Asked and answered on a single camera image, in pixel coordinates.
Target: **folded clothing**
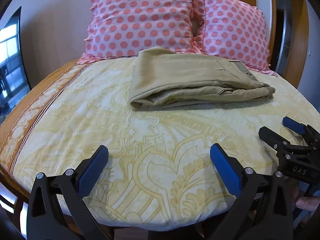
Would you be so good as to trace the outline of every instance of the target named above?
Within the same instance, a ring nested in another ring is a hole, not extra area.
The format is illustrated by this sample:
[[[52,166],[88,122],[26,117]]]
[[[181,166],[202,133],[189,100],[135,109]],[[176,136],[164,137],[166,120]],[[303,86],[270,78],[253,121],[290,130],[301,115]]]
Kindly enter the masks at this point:
[[[129,103],[139,108],[266,100],[275,91],[241,61],[154,47],[139,52]]]

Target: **wall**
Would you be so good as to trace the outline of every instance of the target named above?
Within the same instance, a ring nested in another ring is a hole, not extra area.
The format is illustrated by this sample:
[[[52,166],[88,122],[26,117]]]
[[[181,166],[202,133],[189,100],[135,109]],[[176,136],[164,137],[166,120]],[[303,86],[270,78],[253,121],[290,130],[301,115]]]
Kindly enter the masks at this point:
[[[298,90],[320,111],[320,19],[307,1],[309,17],[309,41],[306,62],[302,72]]]
[[[0,20],[0,29],[21,5],[21,50],[29,81],[34,87],[84,52],[91,2],[13,0]]]

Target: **blue gripper pad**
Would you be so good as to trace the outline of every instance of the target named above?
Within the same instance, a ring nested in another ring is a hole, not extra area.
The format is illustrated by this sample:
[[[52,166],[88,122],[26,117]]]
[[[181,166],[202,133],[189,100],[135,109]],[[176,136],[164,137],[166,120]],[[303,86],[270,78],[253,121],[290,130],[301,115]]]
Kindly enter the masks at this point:
[[[83,160],[78,166],[79,172],[82,173],[77,180],[77,190],[80,197],[90,195],[94,185],[100,177],[109,158],[108,148],[100,145],[90,159]]]
[[[302,135],[305,133],[302,124],[296,122],[295,120],[292,120],[287,116],[282,120],[282,124],[299,135]]]
[[[219,144],[215,143],[210,148],[210,158],[229,193],[239,197],[241,194],[241,180],[227,160],[227,158],[231,159],[231,157],[224,152]]]

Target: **pink pillowcase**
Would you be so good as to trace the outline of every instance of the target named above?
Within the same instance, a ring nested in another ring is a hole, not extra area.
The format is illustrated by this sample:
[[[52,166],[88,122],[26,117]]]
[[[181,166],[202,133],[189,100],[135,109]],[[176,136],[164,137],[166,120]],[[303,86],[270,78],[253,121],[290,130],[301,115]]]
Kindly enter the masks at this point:
[[[196,43],[203,54],[241,60],[249,69],[276,75],[269,69],[267,25],[263,13],[239,0],[194,0],[203,25]]]
[[[192,0],[91,0],[92,23],[78,64],[138,55],[161,46],[198,52],[191,32]]]

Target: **bedsheet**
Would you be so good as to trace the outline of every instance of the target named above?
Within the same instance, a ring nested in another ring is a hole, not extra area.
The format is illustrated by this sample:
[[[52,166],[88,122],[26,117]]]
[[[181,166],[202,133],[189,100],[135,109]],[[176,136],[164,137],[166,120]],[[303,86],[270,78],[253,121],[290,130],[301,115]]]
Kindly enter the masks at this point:
[[[2,172],[28,194],[37,173],[76,168],[103,144],[108,164],[84,198],[93,216],[110,226],[170,230],[222,213],[235,200],[211,163],[213,143],[244,167],[271,174],[276,152],[259,140],[260,127],[297,144],[284,116],[320,129],[320,114],[292,85],[257,72],[276,88],[272,101],[136,111],[128,103],[135,61],[72,62],[42,81],[0,127]]]

